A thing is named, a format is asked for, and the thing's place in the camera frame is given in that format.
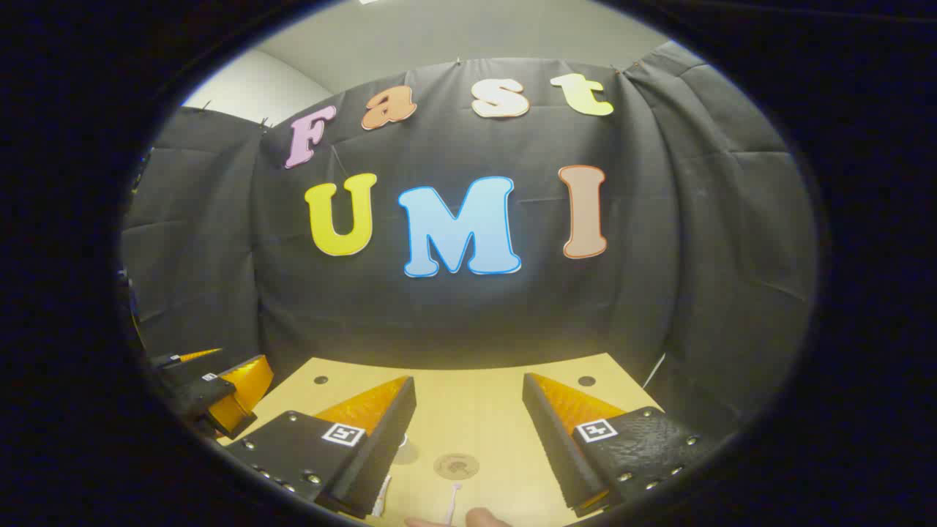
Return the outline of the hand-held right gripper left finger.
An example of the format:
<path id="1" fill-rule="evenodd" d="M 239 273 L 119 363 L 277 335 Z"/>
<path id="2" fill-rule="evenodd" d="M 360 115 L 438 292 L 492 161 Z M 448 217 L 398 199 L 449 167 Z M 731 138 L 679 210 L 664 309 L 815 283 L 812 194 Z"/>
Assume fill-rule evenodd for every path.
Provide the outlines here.
<path id="1" fill-rule="evenodd" d="M 415 380 L 401 375 L 345 400 L 326 397 L 329 378 L 305 379 L 314 413 L 287 409 L 257 420 L 227 450 L 287 494 L 355 518 L 375 513 L 417 407 Z"/>

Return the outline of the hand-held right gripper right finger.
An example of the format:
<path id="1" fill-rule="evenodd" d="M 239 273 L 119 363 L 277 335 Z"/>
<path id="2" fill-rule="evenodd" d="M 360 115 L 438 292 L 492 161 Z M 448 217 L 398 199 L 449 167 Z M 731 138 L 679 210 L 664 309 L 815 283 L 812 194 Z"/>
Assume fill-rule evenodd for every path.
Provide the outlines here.
<path id="1" fill-rule="evenodd" d="M 546 374 L 524 374 L 523 403 L 576 517 L 652 493 L 722 440 L 722 407 L 712 398 L 666 407 L 630 375 L 622 379 L 608 398 Z"/>

